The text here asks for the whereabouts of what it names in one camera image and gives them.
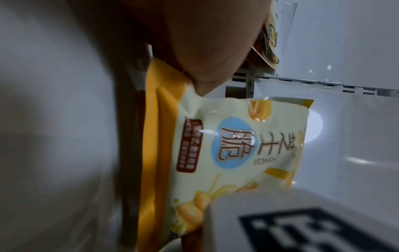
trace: snack bag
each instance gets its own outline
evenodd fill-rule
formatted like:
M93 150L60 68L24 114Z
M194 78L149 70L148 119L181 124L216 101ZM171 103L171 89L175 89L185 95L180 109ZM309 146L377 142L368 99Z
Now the snack bag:
M205 208L222 195L289 186L312 102L206 99L186 76L153 59L146 81L139 252L158 251L200 228Z

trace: blue circle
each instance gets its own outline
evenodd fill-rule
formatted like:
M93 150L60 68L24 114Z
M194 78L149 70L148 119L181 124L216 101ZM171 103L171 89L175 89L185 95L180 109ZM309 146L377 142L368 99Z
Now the blue circle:
M219 167L234 169L248 161L257 147L253 129L243 120L229 117L217 127L211 147L212 158Z

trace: gray surface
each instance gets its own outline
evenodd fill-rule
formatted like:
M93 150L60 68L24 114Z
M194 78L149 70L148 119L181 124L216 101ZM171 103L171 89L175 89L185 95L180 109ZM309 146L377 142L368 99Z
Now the gray surface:
M147 51L110 4L0 0L0 251L115 251L121 195L134 245Z

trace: plastic packaging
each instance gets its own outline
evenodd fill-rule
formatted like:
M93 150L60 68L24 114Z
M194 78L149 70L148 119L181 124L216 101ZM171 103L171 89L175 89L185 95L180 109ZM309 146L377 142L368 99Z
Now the plastic packaging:
M206 99L157 59L146 85L139 252L200 228L222 195L290 186L312 100Z

